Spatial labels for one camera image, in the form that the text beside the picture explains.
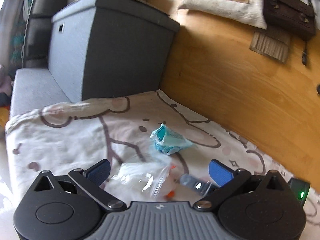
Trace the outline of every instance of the fabric storage ottoman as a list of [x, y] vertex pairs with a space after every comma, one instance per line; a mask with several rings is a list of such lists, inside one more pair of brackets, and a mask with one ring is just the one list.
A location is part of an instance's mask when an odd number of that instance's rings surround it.
[[79, 0], [52, 22], [48, 67], [71, 102], [158, 89], [180, 28], [137, 0]]

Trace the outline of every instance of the wooden wall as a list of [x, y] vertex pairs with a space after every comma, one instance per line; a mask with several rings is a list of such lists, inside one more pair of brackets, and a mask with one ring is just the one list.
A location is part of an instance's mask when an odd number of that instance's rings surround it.
[[148, 1], [181, 24], [160, 88], [320, 190], [320, 33], [308, 44], [308, 67], [298, 38], [284, 65], [249, 50], [252, 26], [177, 11], [181, 0]]

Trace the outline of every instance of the silver screw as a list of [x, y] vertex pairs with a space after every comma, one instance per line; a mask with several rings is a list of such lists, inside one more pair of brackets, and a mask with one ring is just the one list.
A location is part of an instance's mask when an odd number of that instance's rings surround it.
[[120, 200], [111, 200], [108, 203], [108, 208], [121, 208], [123, 206], [123, 202]]
[[207, 201], [207, 200], [198, 201], [198, 202], [196, 202], [195, 205], [197, 208], [200, 208], [200, 209], [208, 209], [208, 208], [212, 207], [211, 202]]

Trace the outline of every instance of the storage box lid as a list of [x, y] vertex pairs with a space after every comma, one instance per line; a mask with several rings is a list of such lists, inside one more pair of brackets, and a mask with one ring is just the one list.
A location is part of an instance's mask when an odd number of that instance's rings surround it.
[[101, 8], [107, 10], [115, 10], [125, 14], [129, 14], [174, 32], [178, 32], [180, 24], [169, 18], [164, 12], [145, 4], [138, 0], [79, 0], [70, 3], [68, 6], [53, 16], [52, 22], [76, 14], [77, 12], [87, 10], [89, 8]]

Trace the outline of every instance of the gray cushion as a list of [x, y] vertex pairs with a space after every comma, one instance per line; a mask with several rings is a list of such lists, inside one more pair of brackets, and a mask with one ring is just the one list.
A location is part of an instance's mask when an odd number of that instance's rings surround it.
[[70, 102], [47, 68], [23, 68], [17, 71], [10, 118], [34, 109]]

